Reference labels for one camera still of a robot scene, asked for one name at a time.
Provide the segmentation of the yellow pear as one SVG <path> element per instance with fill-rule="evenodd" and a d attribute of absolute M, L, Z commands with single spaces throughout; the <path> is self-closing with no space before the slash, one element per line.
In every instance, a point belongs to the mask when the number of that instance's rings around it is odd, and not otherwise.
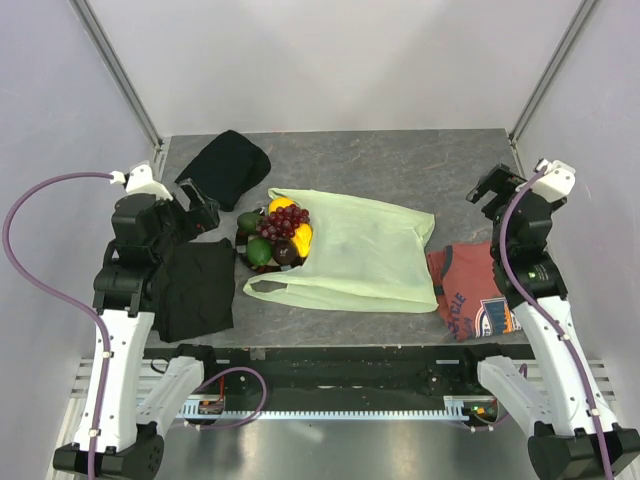
<path fill-rule="evenodd" d="M 301 258 L 307 258 L 313 238 L 313 230 L 308 223 L 301 223 L 294 232 L 291 242 L 296 247 L 298 255 Z"/>

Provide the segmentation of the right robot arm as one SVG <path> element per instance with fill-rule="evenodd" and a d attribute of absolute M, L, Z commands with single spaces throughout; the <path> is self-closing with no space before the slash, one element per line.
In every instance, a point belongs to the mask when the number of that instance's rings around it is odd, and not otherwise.
<path fill-rule="evenodd" d="M 487 389 L 527 436 L 540 479 L 612 479 L 639 455 L 639 433 L 619 424 L 588 364 L 574 327 L 568 290 L 547 250 L 552 215 L 575 186 L 575 171 L 542 159 L 530 179 L 499 164 L 469 192 L 492 221 L 494 280 L 524 330 L 544 389 L 538 391 L 504 356 L 458 368 L 467 392 Z"/>

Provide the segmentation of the light green plastic bag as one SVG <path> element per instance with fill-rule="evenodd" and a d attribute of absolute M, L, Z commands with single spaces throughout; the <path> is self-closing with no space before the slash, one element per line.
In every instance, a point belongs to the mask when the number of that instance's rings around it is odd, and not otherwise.
<path fill-rule="evenodd" d="M 429 313 L 438 303 L 425 247 L 431 213 L 349 195 L 271 188 L 309 210 L 310 253 L 298 267 L 255 275 L 256 299 L 330 311 Z"/>

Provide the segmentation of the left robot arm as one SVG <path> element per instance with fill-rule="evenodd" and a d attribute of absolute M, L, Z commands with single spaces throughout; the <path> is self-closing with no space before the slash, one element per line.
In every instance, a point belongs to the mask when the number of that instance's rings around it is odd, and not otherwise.
<path fill-rule="evenodd" d="M 219 224 L 217 204 L 189 180 L 182 207 L 158 182 L 130 188 L 111 218 L 115 237 L 94 280 L 93 308 L 100 321 L 87 401 L 73 440 L 57 448 L 52 466 L 91 479 L 153 479 L 165 437 L 188 397 L 219 382 L 213 348 L 181 344 L 145 400 L 138 386 L 147 337 L 167 263 L 179 245 Z"/>

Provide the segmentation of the purple grape bunch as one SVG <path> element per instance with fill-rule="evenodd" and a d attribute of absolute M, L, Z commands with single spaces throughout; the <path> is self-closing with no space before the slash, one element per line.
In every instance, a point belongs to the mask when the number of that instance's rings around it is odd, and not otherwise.
<path fill-rule="evenodd" d="M 308 224 L 310 212 L 297 204 L 286 201 L 284 205 L 272 202 L 256 223 L 257 233 L 264 239 L 276 242 L 278 240 L 292 239 L 296 231 Z"/>

